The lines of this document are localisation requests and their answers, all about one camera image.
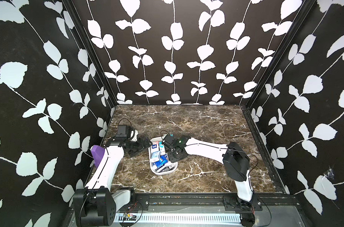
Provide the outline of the teal cartoon tissue pack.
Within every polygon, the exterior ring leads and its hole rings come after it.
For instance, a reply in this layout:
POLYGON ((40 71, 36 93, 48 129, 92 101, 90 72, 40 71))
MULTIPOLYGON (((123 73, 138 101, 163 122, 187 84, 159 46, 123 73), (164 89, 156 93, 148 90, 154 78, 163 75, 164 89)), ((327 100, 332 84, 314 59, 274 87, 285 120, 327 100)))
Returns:
POLYGON ((161 141, 159 142, 159 151, 161 152, 161 155, 164 155, 166 153, 165 147, 161 141))

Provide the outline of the pink Tempo tissue pack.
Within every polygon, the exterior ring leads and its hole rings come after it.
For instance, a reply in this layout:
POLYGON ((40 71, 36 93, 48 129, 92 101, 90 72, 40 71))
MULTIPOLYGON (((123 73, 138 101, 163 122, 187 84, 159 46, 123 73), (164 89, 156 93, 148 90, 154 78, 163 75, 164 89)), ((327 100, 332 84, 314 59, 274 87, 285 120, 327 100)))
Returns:
POLYGON ((151 146, 151 153, 159 151, 159 143, 157 141, 154 141, 151 146))

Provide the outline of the dark blue tissue pack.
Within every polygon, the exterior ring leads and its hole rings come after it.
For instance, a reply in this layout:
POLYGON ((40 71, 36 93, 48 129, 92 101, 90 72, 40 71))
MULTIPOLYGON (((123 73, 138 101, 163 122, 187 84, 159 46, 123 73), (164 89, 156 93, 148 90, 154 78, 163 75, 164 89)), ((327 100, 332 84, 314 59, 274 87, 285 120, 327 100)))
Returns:
POLYGON ((157 162, 154 162, 154 165, 156 166, 156 169, 159 169, 163 167, 167 162, 168 160, 165 156, 160 156, 159 160, 157 162))

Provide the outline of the white storage box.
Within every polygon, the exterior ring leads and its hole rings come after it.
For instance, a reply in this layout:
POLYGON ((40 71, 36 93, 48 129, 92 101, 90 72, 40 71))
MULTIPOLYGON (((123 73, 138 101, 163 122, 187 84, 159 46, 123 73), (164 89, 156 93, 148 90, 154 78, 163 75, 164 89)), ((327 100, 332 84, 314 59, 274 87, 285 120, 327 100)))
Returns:
MULTIPOLYGON (((162 142, 161 136, 155 137, 155 138, 152 138, 152 139, 151 139, 151 142, 154 142, 154 141, 157 141, 157 142, 160 142, 160 141, 161 141, 161 142, 162 142)), ((150 148, 148 149, 149 161, 150 161, 150 156, 151 156, 151 154, 152 154, 152 153, 151 153, 151 147, 150 147, 150 148)), ((165 153, 164 155, 161 155, 161 156, 165 156, 165 157, 167 158, 168 162, 167 162, 163 167, 161 167, 161 168, 159 168, 159 169, 156 169, 156 166, 154 165, 154 163, 151 163, 151 162, 150 162, 150 169, 152 170, 152 172, 153 172, 154 174, 156 174, 157 176, 163 176, 163 175, 167 175, 167 174, 171 174, 171 173, 175 172, 175 171, 177 170, 177 168, 178 168, 178 162, 176 162, 176 163, 170 162, 169 159, 168 159, 167 153, 165 153), (174 164, 174 165, 175 165, 175 168, 174 168, 172 171, 159 173, 159 170, 161 170, 161 169, 163 169, 163 168, 165 168, 166 166, 169 166, 169 165, 171 165, 171 164, 174 164)))

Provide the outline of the light blue tissue pack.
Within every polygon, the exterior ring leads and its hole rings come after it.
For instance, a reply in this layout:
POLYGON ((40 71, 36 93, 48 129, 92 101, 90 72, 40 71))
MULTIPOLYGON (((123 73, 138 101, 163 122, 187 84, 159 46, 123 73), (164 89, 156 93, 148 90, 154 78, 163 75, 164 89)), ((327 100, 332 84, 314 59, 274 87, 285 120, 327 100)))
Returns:
POLYGON ((150 162, 151 163, 159 162, 160 161, 160 156, 161 156, 161 152, 160 151, 153 152, 151 154, 151 156, 150 156, 150 162))

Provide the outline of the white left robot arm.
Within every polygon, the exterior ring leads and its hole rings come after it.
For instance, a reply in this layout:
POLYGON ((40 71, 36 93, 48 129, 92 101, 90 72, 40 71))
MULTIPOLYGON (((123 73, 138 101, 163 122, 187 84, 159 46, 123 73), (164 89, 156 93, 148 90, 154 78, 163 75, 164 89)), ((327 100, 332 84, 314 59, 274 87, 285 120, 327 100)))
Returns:
POLYGON ((112 193, 111 183, 125 152, 140 152, 152 144, 148 138, 111 140, 93 177, 73 195, 76 226, 111 226, 117 212, 123 206, 136 201, 134 189, 122 188, 112 193))

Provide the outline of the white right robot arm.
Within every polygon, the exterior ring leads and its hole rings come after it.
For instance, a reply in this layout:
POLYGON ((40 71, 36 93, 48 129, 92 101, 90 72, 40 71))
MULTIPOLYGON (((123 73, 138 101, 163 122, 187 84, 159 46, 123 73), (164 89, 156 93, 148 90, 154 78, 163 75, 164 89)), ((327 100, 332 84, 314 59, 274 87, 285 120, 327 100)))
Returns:
POLYGON ((237 196, 250 202, 253 189, 250 183, 250 158, 236 142, 213 144, 199 141, 190 136, 175 138, 169 134, 162 137, 169 161, 178 162, 189 155, 196 155, 215 160, 224 165, 227 175, 234 180, 237 196))

